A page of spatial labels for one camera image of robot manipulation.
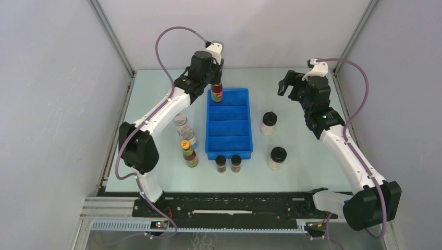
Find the blue tray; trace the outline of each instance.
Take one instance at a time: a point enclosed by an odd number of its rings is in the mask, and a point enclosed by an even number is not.
[[[253,152],[248,89],[223,89],[223,100],[213,102],[207,92],[206,153],[209,160],[218,155],[250,159]]]

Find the red sauce bottle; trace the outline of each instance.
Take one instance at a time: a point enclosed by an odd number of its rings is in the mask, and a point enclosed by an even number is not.
[[[210,90],[212,91],[212,101],[219,103],[223,100],[223,84],[221,82],[212,84]]]

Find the black lid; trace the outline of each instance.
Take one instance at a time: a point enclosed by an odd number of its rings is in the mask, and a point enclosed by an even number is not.
[[[232,156],[232,164],[233,165],[241,164],[241,156],[239,156],[239,155]]]
[[[275,113],[273,112],[267,112],[264,114],[263,116],[263,123],[266,126],[274,126],[276,124],[276,120],[278,119],[278,117],[276,116]]]
[[[226,164],[226,158],[222,155],[218,155],[215,159],[215,162],[217,165],[224,165]]]
[[[281,163],[287,158],[287,151],[282,147],[275,147],[270,153],[270,158],[276,163]]]

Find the white jar with black lid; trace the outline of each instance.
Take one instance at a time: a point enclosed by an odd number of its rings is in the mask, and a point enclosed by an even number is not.
[[[263,116],[263,122],[261,124],[261,133],[263,135],[271,135],[275,132],[276,120],[278,117],[273,112],[267,112]]]
[[[273,148],[267,161],[270,169],[279,170],[287,158],[287,151],[282,147]]]

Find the table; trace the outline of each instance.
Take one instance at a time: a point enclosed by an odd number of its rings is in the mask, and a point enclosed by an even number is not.
[[[241,171],[233,173],[230,161],[227,171],[218,173],[213,160],[207,159],[204,150],[207,92],[183,111],[194,128],[199,143],[197,156],[199,164],[189,168],[181,154],[180,137],[173,122],[158,136],[156,146],[160,159],[153,171],[159,176],[159,183],[166,192],[301,192],[327,187],[333,191],[350,191],[350,185],[328,149],[308,130],[304,113],[298,102],[287,96],[278,96],[278,82],[284,78],[288,68],[265,69],[224,69],[225,88],[248,88],[252,121],[253,153],[250,160],[243,160]],[[309,68],[296,68],[305,73]],[[175,79],[183,71],[171,70]],[[331,87],[330,106],[342,117],[342,106],[330,74],[327,75]],[[139,70],[130,96],[125,121],[134,122],[156,105],[170,88],[170,82],[162,70]],[[278,116],[275,133],[264,136],[260,133],[262,116],[273,111]],[[267,166],[270,151],[282,146],[287,151],[287,159],[280,170]],[[108,178],[107,192],[138,192],[133,177],[119,181],[115,177],[113,159]],[[120,175],[130,173],[130,169],[120,162]]]

